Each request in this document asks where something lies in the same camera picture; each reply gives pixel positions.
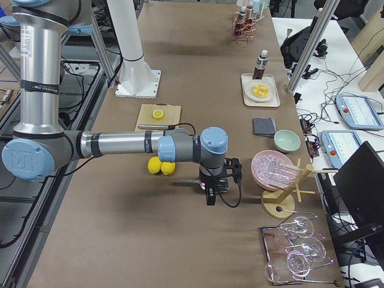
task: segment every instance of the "office chair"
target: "office chair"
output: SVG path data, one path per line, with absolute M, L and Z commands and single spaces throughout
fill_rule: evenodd
M 322 8 L 326 0 L 315 0 L 313 5 L 316 9 Z M 364 12 L 369 0 L 340 0 L 337 5 L 334 15 L 337 20 L 342 20 L 348 17 L 357 18 Z

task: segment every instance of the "monitor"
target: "monitor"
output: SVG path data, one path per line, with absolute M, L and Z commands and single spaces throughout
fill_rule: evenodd
M 346 208 L 359 228 L 384 225 L 384 162 L 364 142 L 334 176 Z M 376 260 L 384 267 L 384 232 L 364 237 Z

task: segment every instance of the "white pillar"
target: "white pillar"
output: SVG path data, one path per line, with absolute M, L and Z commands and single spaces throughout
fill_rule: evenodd
M 151 70 L 144 60 L 132 0 L 107 0 L 120 50 L 124 58 L 117 97 L 156 98 L 160 70 Z

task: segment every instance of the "green bowl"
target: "green bowl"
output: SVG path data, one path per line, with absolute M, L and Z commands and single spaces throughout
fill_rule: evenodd
M 275 146 L 281 152 L 290 153 L 299 149 L 301 141 L 299 136 L 290 130 L 279 130 L 274 136 Z

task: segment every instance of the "yellow lemon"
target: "yellow lemon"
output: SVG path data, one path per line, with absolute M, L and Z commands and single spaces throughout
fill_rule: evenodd
M 163 162 L 161 164 L 161 171 L 164 175 L 171 175 L 175 171 L 176 163 Z
M 255 87 L 253 87 L 252 93 L 256 97 L 265 98 L 269 94 L 269 89 L 267 86 L 260 84 L 260 85 L 256 85 Z
M 157 110 L 154 110 L 153 113 L 152 113 L 152 116 L 155 118 L 155 119 L 163 119 L 164 118 L 164 112 L 160 109 L 157 109 Z
M 148 171 L 150 174 L 156 174 L 160 171 L 161 161 L 157 156 L 152 157 L 148 161 Z

